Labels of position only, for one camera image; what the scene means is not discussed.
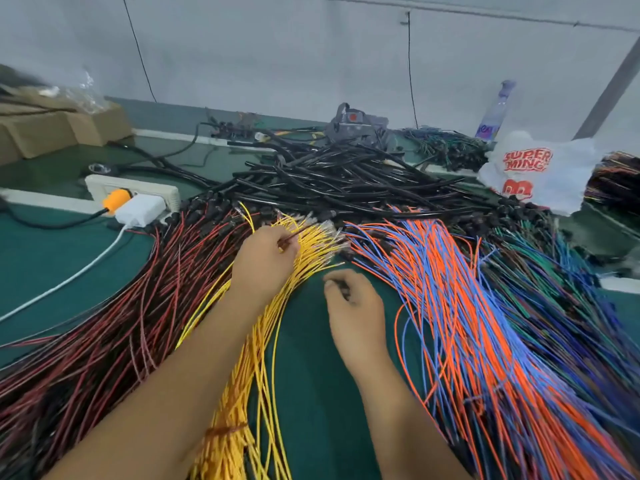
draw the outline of hand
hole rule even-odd
[[[345,282],[345,299],[336,282]],[[324,275],[324,296],[329,310],[329,325],[338,352],[353,378],[375,371],[378,364],[390,360],[385,332],[385,306],[363,274],[341,269]]]
[[[288,241],[284,251],[278,247],[278,241],[290,235],[283,226],[263,226],[245,239],[231,270],[229,291],[256,300],[261,308],[267,306],[293,273],[298,236]]]

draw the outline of bundle of orange and blue wires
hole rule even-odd
[[[512,329],[479,280],[480,256],[469,242],[439,221],[350,226],[354,264],[403,300],[396,346],[414,394],[478,478],[634,477],[603,418]],[[422,347],[416,381],[404,347],[410,330]]]

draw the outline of power strip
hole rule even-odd
[[[173,185],[151,184],[130,178],[108,177],[107,175],[88,175],[84,181],[93,200],[100,204],[112,191],[126,189],[131,192],[132,196],[136,194],[158,195],[164,199],[166,208],[171,212],[180,210],[180,192]]]

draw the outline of water bottle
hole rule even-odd
[[[498,97],[484,114],[484,118],[482,118],[482,122],[480,122],[476,132],[476,138],[484,139],[489,143],[495,139],[507,114],[507,99],[514,87],[516,87],[516,81],[514,80],[502,81],[502,88],[498,93]]]

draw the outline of bundle of yellow wires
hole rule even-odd
[[[249,211],[243,205],[242,215],[253,229]],[[313,224],[309,217],[291,217],[281,214],[274,225],[282,225],[295,232],[306,227],[298,234],[300,250],[296,257],[294,272],[258,318],[251,334],[247,337],[240,359],[218,405],[211,430],[214,434],[205,438],[204,447],[192,469],[192,478],[208,479],[245,479],[245,454],[249,460],[252,474],[257,479],[267,479],[272,468],[277,480],[291,480],[291,471],[282,443],[282,434],[278,423],[275,398],[275,355],[280,322],[284,308],[291,293],[314,273],[337,265],[329,265],[338,251],[345,247],[341,236],[331,222]],[[210,307],[224,295],[229,288],[226,281],[216,290],[215,282],[196,313],[190,318],[180,338],[180,343],[190,334]],[[267,374],[265,351],[275,331],[273,357],[271,358],[271,377]],[[255,434],[248,425],[247,405],[253,382],[257,386],[257,425]],[[261,429],[268,437],[261,437]],[[266,455],[261,455],[261,446],[266,444]]]

